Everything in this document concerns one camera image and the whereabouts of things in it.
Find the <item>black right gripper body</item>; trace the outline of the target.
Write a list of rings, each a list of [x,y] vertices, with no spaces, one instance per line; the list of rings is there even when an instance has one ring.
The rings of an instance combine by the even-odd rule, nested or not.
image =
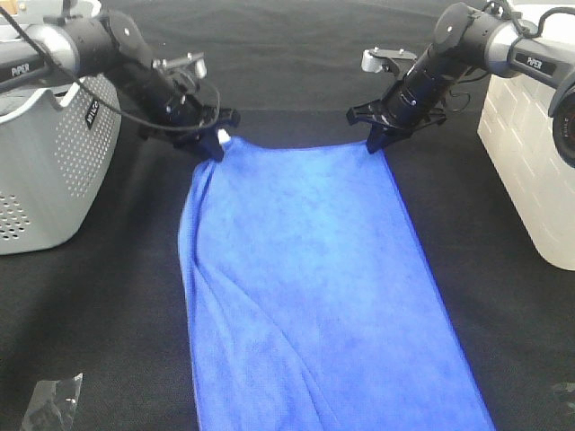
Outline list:
[[[370,137],[410,136],[447,119],[440,107],[445,98],[443,93],[415,96],[409,92],[391,92],[381,99],[349,108],[346,119],[351,126],[368,124]]]

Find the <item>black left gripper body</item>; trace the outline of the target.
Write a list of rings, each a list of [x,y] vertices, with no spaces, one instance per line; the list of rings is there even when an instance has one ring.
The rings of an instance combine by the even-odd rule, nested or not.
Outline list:
[[[219,132],[225,127],[237,127],[240,113],[232,108],[202,104],[198,101],[185,101],[166,106],[160,116],[147,121],[147,125],[138,127],[138,135],[143,139],[152,137],[172,144],[173,147],[190,151],[191,133],[204,129],[217,130],[219,141],[224,138]]]

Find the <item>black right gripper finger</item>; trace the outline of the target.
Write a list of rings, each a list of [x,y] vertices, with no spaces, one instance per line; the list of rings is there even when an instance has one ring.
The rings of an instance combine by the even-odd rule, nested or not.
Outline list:
[[[374,154],[390,145],[395,138],[395,133],[381,125],[373,124],[370,128],[366,141],[367,151]]]

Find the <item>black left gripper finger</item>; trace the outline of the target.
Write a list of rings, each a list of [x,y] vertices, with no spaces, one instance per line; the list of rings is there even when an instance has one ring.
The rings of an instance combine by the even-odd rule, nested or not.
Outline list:
[[[225,149],[214,128],[192,132],[190,151],[202,160],[210,159],[216,162],[221,162],[225,155]]]

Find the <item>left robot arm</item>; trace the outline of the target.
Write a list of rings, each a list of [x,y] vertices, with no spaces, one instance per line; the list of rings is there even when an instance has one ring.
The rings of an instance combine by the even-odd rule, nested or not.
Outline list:
[[[86,90],[82,78],[103,75],[142,115],[114,107],[93,90],[88,94],[137,123],[144,136],[156,136],[216,162],[223,160],[225,148],[218,132],[237,126],[240,114],[219,102],[209,105],[197,98],[199,82],[207,74],[203,53],[157,58],[135,21],[116,10],[94,17],[63,12],[27,28],[6,10],[1,15],[17,34],[1,44],[2,92],[28,84],[75,83]]]

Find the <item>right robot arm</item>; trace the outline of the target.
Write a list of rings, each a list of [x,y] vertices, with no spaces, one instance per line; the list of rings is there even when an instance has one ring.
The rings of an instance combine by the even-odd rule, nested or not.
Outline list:
[[[420,56],[401,49],[364,51],[362,70],[391,73],[394,82],[380,98],[349,108],[347,121],[370,125],[367,150],[375,153],[421,129],[442,125],[447,95],[453,86],[470,82],[474,70],[501,78],[525,75],[554,90],[547,111],[553,142],[558,155],[573,165],[574,47],[543,37],[549,17],[573,13],[568,6],[553,7],[538,22],[529,22],[506,1],[490,1],[482,9],[451,4]]]

